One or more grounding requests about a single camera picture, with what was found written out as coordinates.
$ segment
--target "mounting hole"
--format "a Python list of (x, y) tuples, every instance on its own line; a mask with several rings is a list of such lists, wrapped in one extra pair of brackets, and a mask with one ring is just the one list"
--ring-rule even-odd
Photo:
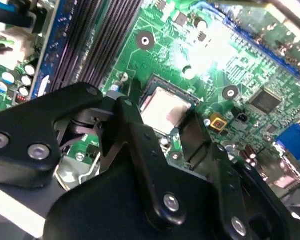
[(232, 100), (239, 95), (239, 89), (234, 86), (226, 86), (222, 91), (222, 97), (226, 100)]
[(235, 95), (235, 91), (229, 90), (229, 91), (227, 92), (227, 95), (228, 95), (228, 97), (232, 98), (232, 97)]
[(150, 43), (150, 40), (149, 40), (149, 38), (147, 38), (146, 36), (144, 36), (144, 37), (141, 39), (141, 42), (142, 42), (143, 45), (148, 46), (149, 43)]

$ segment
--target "electrolytic capacitor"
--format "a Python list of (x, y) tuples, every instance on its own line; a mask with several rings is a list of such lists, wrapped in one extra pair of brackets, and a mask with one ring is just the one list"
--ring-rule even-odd
[(29, 93), (30, 93), (30, 90), (25, 87), (25, 86), (22, 86), (19, 88), (18, 92), (23, 96), (23, 97), (28, 97), (29, 96)]
[(257, 157), (257, 154), (254, 150), (254, 148), (251, 145), (246, 145), (244, 147), (245, 152), (249, 156), (250, 159), (255, 159)]
[(27, 65), (24, 66), (24, 71), (27, 75), (34, 76), (36, 74), (38, 60), (39, 60), (38, 58), (34, 59), (31, 62), (29, 62)]
[(208, 23), (199, 16), (194, 19), (193, 25), (200, 32), (204, 32), (208, 28)]
[(14, 84), (21, 79), (21, 73), (18, 70), (10, 70), (2, 73), (1, 78), (6, 84)]
[(121, 81), (116, 81), (113, 83), (113, 85), (110, 87), (110, 91), (120, 92), (121, 88), (124, 86), (124, 84)]
[(32, 77), (30, 77), (30, 76), (23, 75), (23, 76), (21, 77), (21, 82), (22, 82), (22, 84), (23, 84), (24, 86), (26, 86), (26, 87), (30, 87), (31, 84), (32, 84), (32, 81), (33, 81), (33, 79), (32, 79)]
[(239, 154), (240, 154), (240, 156), (243, 158), (243, 160), (244, 160), (245, 162), (247, 162), (247, 163), (251, 162), (251, 159), (250, 159), (249, 155), (246, 153), (246, 151), (241, 150), (241, 151), (239, 152)]
[(0, 93), (6, 93), (8, 91), (7, 85), (0, 81)]
[(160, 144), (162, 145), (162, 146), (168, 146), (169, 145), (169, 140), (167, 139), (167, 138), (165, 138), (165, 137), (163, 137), (163, 138), (161, 138), (160, 139)]

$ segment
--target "black plastic bracket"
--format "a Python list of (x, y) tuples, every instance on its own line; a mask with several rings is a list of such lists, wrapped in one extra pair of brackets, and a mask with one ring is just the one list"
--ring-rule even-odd
[[(0, 112), (0, 134), (8, 138), (0, 148), (0, 183), (25, 188), (49, 183), (61, 158), (56, 131), (68, 124), (54, 129), (55, 123), (95, 106), (102, 97), (93, 86), (78, 83)], [(28, 151), (34, 144), (46, 146), (48, 157), (31, 158)]]
[[(173, 179), (160, 181), (171, 168), (160, 148), (154, 130), (144, 125), (138, 106), (127, 97), (115, 102), (113, 117), (107, 122), (101, 135), (101, 172), (107, 170), (123, 147), (127, 147), (134, 165), (140, 197), (145, 214), (152, 225), (167, 231), (182, 225), (186, 220), (186, 207), (176, 195)], [(169, 209), (165, 196), (178, 202), (175, 210)]]

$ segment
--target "integrated circuit chip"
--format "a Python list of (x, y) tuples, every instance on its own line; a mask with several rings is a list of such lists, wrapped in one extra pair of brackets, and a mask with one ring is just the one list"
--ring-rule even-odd
[(179, 15), (176, 17), (176, 19), (174, 20), (174, 22), (180, 25), (181, 27), (183, 27), (187, 23), (187, 21), (188, 21), (188, 17), (182, 12), (180, 12)]
[(266, 127), (266, 132), (269, 134), (273, 134), (276, 130), (277, 130), (277, 128), (275, 126), (273, 126), (272, 124), (270, 124), (269, 126)]
[(166, 1), (164, 0), (159, 0), (159, 2), (157, 3), (157, 8), (160, 10), (160, 11), (163, 11), (166, 7), (167, 3)]
[(281, 103), (281, 99), (268, 89), (260, 89), (250, 100), (250, 106), (262, 114), (270, 114)]
[(185, 91), (153, 75), (141, 96), (141, 117), (158, 133), (170, 135), (198, 102)]

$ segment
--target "green circuit board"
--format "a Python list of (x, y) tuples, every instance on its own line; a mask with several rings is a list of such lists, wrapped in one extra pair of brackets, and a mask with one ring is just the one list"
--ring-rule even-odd
[[(226, 119), (224, 131), (227, 135), (210, 132), (216, 142), (231, 141), (236, 146), (236, 153), (246, 144), (251, 144), (257, 152), (271, 146), (288, 126), (300, 121), (300, 80), (224, 26), (213, 14), (189, 11), (189, 6), (196, 1), (175, 2), (169, 17), (153, 2), (144, 4), (105, 81), (103, 92), (106, 93), (113, 83), (119, 81), (123, 73), (129, 77), (123, 93), (132, 79), (138, 79), (144, 88), (155, 74), (198, 98), (197, 112), (206, 116), (219, 113)], [(190, 19), (201, 17), (207, 22), (206, 46), (198, 42), (198, 32), (191, 20), (184, 26), (173, 20), (173, 16), (179, 13), (178, 8)], [(138, 34), (144, 31), (154, 36), (155, 44), (151, 49), (140, 49), (137, 44)], [(183, 69), (186, 66), (195, 71), (193, 79), (185, 78)], [(233, 100), (223, 98), (222, 92), (228, 86), (239, 89), (239, 95)], [(269, 114), (260, 114), (249, 103), (264, 88), (280, 100)], [(231, 113), (233, 107), (245, 109), (248, 122), (235, 119)], [(178, 150), (178, 138), (175, 141), (177, 148), (172, 145), (170, 151)], [(80, 147), (75, 145), (74, 148), (84, 152), (87, 143), (78, 144)]]

